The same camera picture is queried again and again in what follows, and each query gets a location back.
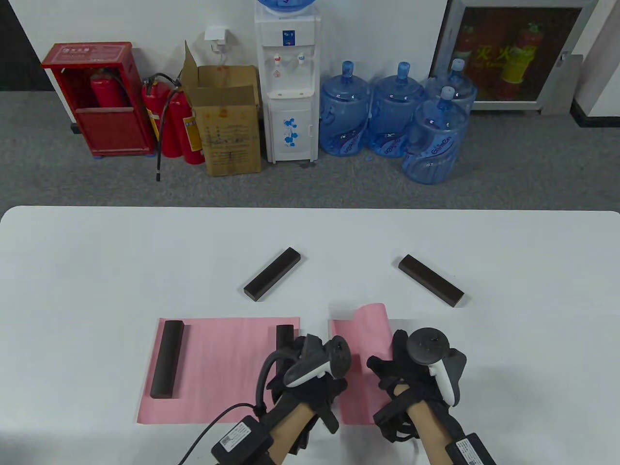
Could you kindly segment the person's left hand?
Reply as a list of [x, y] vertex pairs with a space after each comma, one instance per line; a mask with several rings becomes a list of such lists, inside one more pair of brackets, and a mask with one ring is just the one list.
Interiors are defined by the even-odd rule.
[[264, 383], [278, 403], [294, 410], [301, 404], [320, 418], [331, 434], [339, 429], [339, 421], [332, 412], [334, 400], [347, 389], [345, 379], [353, 363], [349, 344], [340, 335], [323, 342], [316, 335], [297, 337], [285, 348], [273, 352], [268, 362], [285, 360], [285, 367]]

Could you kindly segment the person's right hand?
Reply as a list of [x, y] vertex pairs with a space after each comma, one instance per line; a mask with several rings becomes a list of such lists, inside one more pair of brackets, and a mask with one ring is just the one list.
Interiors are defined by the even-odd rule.
[[382, 436], [390, 443], [420, 438], [407, 410], [425, 402], [451, 438], [465, 437], [449, 409], [460, 401], [459, 380], [466, 363], [466, 356], [451, 348], [446, 335], [436, 328], [419, 328], [412, 334], [397, 330], [392, 359], [371, 356], [366, 363], [378, 376], [379, 388], [390, 397], [373, 416]]

